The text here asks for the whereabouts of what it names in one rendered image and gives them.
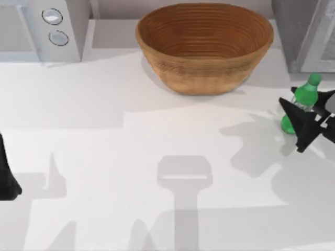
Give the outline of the green bottle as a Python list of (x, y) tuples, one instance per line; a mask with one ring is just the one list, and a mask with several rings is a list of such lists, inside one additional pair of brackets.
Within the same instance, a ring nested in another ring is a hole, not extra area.
[[(301, 85), (294, 91), (294, 97), (291, 102), (304, 111), (312, 111), (314, 104), (318, 101), (318, 86), (321, 80), (321, 74), (310, 74), (306, 84)], [(285, 133), (295, 134), (287, 113), (281, 119), (281, 129)]]

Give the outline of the pale grey rounded box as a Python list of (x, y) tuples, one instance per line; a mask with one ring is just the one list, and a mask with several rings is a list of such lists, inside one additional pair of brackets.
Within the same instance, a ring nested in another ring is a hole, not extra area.
[(326, 103), (325, 103), (325, 109), (329, 112), (329, 113), (333, 113), (335, 114), (335, 96), (334, 97), (330, 97)]

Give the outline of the brown woven basket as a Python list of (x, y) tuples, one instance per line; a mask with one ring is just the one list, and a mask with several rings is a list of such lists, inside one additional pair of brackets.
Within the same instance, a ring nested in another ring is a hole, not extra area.
[(137, 43), (156, 76), (184, 95), (221, 95), (239, 87), (274, 40), (264, 16), (225, 3), (178, 3), (143, 16)]

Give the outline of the pale microwave oven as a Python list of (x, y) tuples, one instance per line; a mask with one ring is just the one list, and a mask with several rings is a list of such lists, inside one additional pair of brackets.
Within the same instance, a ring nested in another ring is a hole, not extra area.
[[(48, 8), (62, 13), (59, 25), (43, 21), (41, 12)], [(0, 62), (81, 61), (90, 15), (90, 0), (0, 0)], [(56, 30), (69, 36), (67, 45), (49, 41)]]

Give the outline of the small round microwave knob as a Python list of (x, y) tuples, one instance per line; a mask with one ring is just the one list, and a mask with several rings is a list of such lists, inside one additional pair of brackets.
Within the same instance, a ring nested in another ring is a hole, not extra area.
[(52, 31), (48, 34), (49, 41), (56, 46), (63, 47), (69, 43), (69, 36), (63, 31)]

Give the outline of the large round microwave knob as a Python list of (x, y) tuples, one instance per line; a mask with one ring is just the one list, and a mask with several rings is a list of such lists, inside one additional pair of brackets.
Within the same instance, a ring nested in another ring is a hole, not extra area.
[(44, 9), (41, 12), (41, 17), (44, 22), (49, 25), (59, 25), (63, 21), (62, 13), (55, 8)]

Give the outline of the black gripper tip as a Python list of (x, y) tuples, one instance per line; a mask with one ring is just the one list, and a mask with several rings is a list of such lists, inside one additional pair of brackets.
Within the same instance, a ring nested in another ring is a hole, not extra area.
[(6, 155), (4, 139), (0, 133), (0, 201), (13, 201), (23, 190), (14, 177)]

